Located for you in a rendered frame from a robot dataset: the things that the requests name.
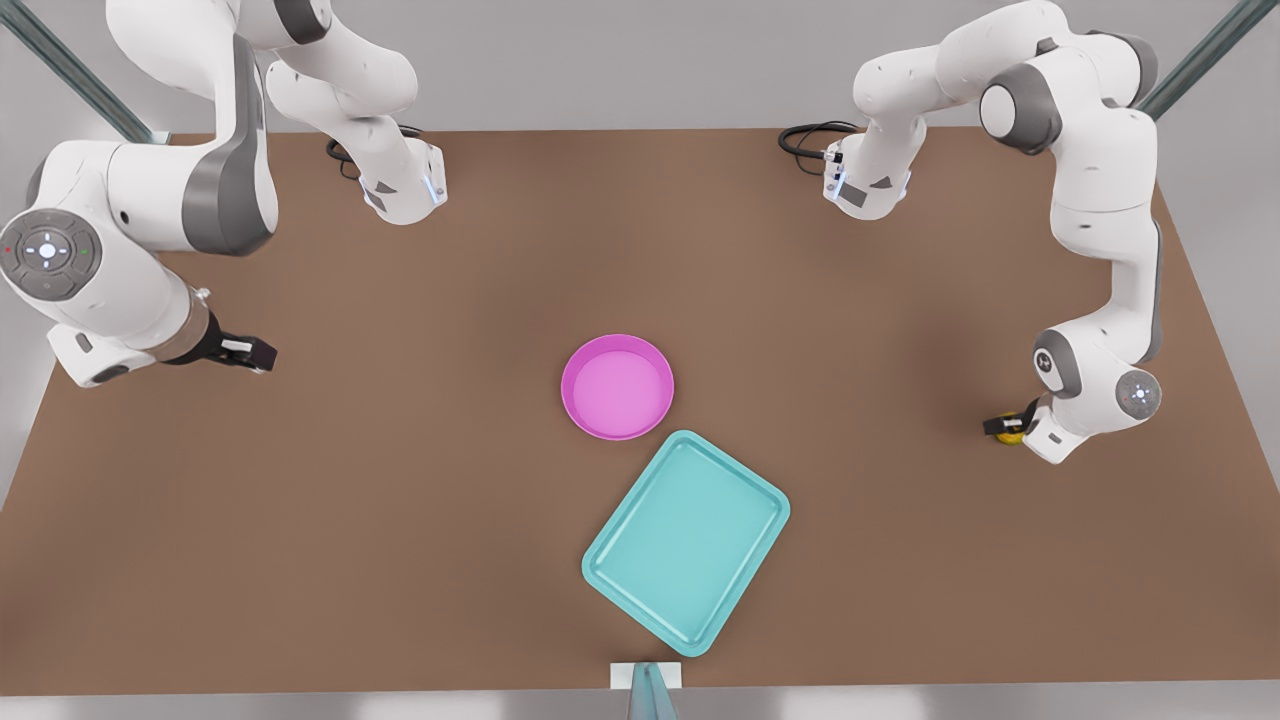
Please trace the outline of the silver frame post with foot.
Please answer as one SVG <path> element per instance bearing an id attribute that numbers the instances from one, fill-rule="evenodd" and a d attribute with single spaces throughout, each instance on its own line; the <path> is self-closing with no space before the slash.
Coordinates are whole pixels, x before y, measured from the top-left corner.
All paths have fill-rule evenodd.
<path id="1" fill-rule="evenodd" d="M 611 664 L 611 689 L 628 692 L 627 720 L 678 720 L 671 691 L 682 687 L 681 662 Z"/>

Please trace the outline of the teal rectangular tray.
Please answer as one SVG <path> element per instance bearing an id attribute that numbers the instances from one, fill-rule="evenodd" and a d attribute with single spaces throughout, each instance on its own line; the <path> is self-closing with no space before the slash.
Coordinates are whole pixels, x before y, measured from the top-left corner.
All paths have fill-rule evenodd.
<path id="1" fill-rule="evenodd" d="M 788 521 L 786 495 L 691 430 L 658 448 L 581 561 L 585 582 L 699 657 Z"/>

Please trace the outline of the pink round plate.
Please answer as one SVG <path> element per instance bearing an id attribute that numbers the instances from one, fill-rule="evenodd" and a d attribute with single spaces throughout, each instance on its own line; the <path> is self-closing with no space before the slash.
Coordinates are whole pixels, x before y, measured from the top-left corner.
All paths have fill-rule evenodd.
<path id="1" fill-rule="evenodd" d="M 572 354 L 559 395 L 581 430 L 600 439 L 634 439 L 664 420 L 675 400 L 675 374 L 664 354 L 646 340 L 605 334 Z"/>

